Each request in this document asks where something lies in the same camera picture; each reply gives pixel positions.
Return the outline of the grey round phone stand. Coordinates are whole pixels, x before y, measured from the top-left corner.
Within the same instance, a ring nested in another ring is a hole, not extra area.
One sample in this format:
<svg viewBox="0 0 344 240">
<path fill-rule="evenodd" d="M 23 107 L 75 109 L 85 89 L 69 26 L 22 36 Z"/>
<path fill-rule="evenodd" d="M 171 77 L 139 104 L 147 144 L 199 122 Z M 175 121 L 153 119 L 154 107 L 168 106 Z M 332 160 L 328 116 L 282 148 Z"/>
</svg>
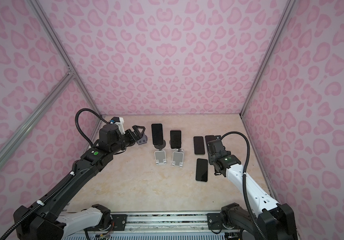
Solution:
<svg viewBox="0 0 344 240">
<path fill-rule="evenodd" d="M 147 135 L 143 135 L 142 138 L 141 138 L 140 140 L 137 141 L 137 144 L 138 144 L 138 145 L 146 144 L 146 143 L 147 143 L 147 140 L 148 140 Z"/>
</svg>

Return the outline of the white phone stand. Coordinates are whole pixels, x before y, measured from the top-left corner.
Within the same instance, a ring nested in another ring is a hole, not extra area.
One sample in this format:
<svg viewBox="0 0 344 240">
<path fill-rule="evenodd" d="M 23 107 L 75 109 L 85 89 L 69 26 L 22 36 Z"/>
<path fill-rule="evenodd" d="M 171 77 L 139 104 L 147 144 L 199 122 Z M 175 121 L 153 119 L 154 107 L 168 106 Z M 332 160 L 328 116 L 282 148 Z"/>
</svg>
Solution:
<svg viewBox="0 0 344 240">
<path fill-rule="evenodd" d="M 155 163 L 156 163 L 156 165 L 166 165 L 167 164 L 165 150 L 155 151 L 154 152 L 154 156 L 155 156 Z"/>
<path fill-rule="evenodd" d="M 185 153 L 183 149 L 174 150 L 171 165 L 182 168 L 184 166 L 184 157 Z"/>
</svg>

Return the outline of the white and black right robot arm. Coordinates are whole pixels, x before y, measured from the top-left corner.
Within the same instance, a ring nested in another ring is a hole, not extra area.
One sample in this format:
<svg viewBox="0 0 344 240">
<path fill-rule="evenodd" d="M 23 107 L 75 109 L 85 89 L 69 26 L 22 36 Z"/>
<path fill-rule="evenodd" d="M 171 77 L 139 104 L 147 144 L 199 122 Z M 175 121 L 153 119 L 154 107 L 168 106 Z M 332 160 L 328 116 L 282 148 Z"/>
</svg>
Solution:
<svg viewBox="0 0 344 240">
<path fill-rule="evenodd" d="M 210 165 L 216 175 L 223 175 L 243 194 L 246 209 L 232 203 L 222 207 L 220 225 L 244 230 L 256 240 L 296 240 L 294 211 L 288 204 L 279 204 L 245 171 L 241 161 L 227 151 L 221 139 L 208 142 Z"/>
</svg>

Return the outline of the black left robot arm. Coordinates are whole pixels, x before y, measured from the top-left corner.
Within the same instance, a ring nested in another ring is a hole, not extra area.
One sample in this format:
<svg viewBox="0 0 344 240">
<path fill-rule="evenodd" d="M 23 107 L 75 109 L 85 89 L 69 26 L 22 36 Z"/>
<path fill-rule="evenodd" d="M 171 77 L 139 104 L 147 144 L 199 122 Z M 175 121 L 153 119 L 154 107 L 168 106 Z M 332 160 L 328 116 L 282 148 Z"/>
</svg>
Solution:
<svg viewBox="0 0 344 240">
<path fill-rule="evenodd" d="M 107 124 L 99 131 L 96 140 L 71 171 L 53 189 L 28 208 L 20 206 L 13 214 L 14 224 L 9 231 L 16 231 L 21 240 L 59 240 L 65 225 L 58 217 L 81 188 L 113 160 L 114 155 L 139 141 L 145 132 L 143 126 L 133 126 L 125 132 L 116 124 Z"/>
</svg>

